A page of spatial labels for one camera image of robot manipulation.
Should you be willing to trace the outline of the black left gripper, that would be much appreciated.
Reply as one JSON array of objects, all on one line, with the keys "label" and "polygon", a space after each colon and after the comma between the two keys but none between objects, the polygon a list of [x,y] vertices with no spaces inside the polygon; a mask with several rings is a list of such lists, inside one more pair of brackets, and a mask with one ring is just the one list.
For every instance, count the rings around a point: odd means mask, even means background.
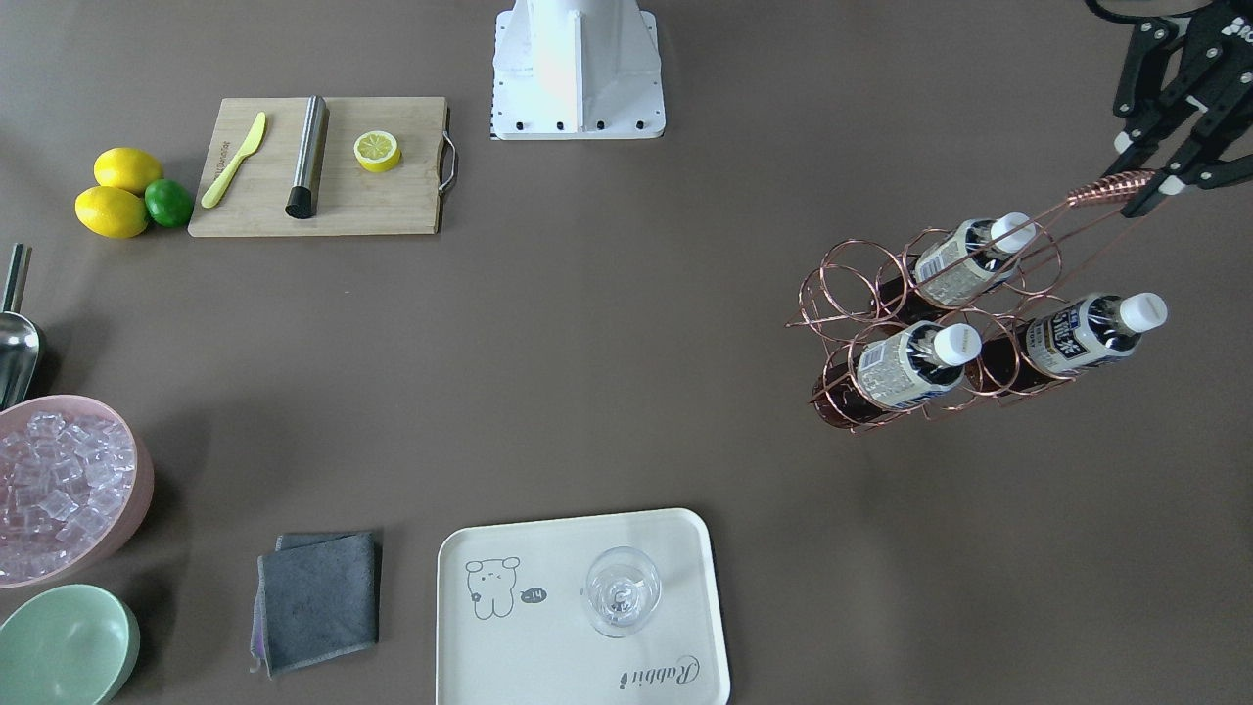
[{"label": "black left gripper", "polygon": [[1141,169],[1187,119],[1197,121],[1121,215],[1144,217],[1189,187],[1249,180],[1250,157],[1222,155],[1250,126],[1252,1],[1207,1],[1182,18],[1126,23],[1131,41],[1113,106],[1124,120],[1114,142],[1120,172]]}]

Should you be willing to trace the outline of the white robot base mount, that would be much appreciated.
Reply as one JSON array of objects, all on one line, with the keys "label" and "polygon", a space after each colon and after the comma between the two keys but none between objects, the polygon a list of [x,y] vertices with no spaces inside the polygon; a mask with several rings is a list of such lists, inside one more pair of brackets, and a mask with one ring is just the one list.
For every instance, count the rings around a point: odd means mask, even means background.
[{"label": "white robot base mount", "polygon": [[635,1],[516,1],[495,18],[489,135],[643,140],[667,131],[662,45]]}]

